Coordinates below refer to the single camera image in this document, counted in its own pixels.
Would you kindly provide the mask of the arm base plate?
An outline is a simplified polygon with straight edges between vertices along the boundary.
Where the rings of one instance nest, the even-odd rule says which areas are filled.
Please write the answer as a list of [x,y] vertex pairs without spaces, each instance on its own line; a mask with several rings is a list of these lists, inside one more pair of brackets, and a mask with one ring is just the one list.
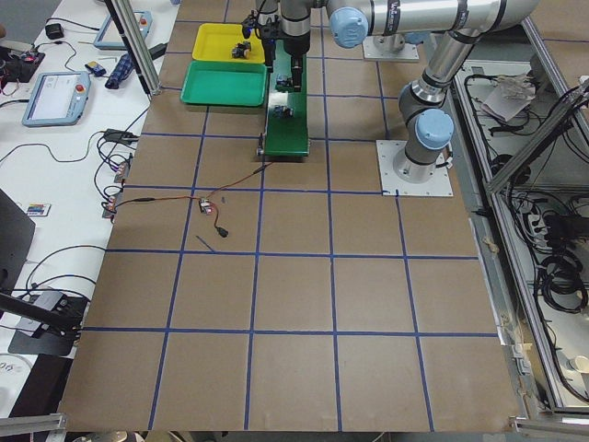
[[453,197],[453,189],[444,156],[428,166],[417,165],[406,157],[404,140],[375,142],[381,192],[385,196]]
[[415,44],[405,41],[402,34],[370,36],[363,41],[364,58],[395,63],[417,63],[420,60]]

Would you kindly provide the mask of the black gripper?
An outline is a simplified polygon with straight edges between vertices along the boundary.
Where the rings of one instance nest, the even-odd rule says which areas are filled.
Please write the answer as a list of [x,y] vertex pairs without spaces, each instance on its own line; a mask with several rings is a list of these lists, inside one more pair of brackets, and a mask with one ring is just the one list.
[[283,49],[291,56],[291,74],[293,91],[301,91],[303,87],[304,56],[309,51],[309,35],[284,35]]
[[275,60],[275,41],[280,37],[280,17],[274,14],[250,13],[242,21],[242,34],[245,39],[252,35],[261,40],[264,51],[264,65],[273,72]]

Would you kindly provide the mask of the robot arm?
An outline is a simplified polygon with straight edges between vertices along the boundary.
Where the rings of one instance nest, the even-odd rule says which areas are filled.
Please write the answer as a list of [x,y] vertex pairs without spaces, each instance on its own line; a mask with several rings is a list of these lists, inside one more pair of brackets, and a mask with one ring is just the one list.
[[311,1],[257,1],[242,21],[243,37],[254,34],[261,40],[264,64],[271,72],[277,41],[291,56],[293,81],[298,84],[304,72],[304,57],[310,48]]
[[280,14],[284,49],[294,58],[310,45],[310,12],[324,8],[333,40],[353,48],[368,36],[389,37],[412,32],[442,31],[422,76],[399,96],[399,111],[407,126],[427,109],[439,108],[467,56],[486,33],[519,24],[537,1],[272,1],[257,3],[264,17]]

